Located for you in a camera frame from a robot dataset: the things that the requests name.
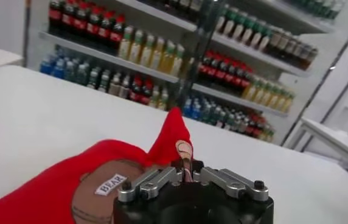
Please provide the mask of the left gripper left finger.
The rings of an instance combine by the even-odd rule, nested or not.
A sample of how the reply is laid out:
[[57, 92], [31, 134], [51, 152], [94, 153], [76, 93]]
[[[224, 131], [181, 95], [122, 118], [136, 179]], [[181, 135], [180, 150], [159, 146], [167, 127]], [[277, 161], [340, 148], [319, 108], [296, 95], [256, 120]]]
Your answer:
[[141, 166], [130, 160], [120, 160], [121, 165], [138, 169], [137, 178], [127, 180], [118, 188], [117, 200], [120, 203], [133, 203], [134, 201], [149, 201], [157, 198], [161, 191], [168, 186], [180, 187], [185, 179], [184, 161], [178, 159], [172, 161], [167, 167], [159, 169], [158, 166], [151, 167], [141, 173]]

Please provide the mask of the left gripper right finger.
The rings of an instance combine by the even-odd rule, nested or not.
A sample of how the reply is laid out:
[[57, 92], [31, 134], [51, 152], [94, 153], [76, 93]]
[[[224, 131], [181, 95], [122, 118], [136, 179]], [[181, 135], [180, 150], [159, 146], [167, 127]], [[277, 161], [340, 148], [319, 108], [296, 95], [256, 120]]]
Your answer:
[[213, 183], [231, 198], [239, 199], [248, 195], [252, 200], [259, 202], [269, 199], [269, 190], [263, 181], [251, 181], [229, 169], [217, 170], [204, 166], [202, 161], [193, 160], [192, 175], [194, 181]]

